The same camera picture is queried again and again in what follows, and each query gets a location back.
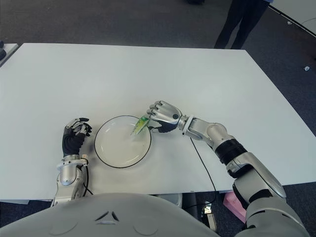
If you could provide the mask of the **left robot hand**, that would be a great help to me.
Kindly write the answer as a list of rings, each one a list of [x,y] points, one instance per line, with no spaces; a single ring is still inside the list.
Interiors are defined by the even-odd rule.
[[[65,127],[62,138],[63,156],[79,155],[79,151],[86,137],[92,132],[92,127],[87,123],[88,118],[75,118]]]

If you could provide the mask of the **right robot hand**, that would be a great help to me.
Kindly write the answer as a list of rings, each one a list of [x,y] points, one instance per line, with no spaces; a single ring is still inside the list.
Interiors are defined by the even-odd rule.
[[[167,133],[175,130],[183,116],[178,108],[161,100],[150,105],[147,115],[150,120],[160,124],[158,127],[150,126],[149,129],[152,132],[159,133]]]

